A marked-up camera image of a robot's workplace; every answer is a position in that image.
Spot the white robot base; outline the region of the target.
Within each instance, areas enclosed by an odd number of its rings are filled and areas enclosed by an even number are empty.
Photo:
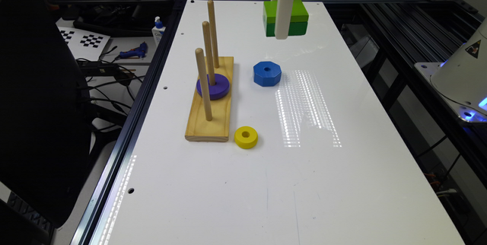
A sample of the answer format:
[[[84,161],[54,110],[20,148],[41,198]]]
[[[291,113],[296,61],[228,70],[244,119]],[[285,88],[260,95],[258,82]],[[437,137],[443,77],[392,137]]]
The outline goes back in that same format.
[[[416,70],[458,118],[486,122],[486,22],[445,62],[417,62]]]

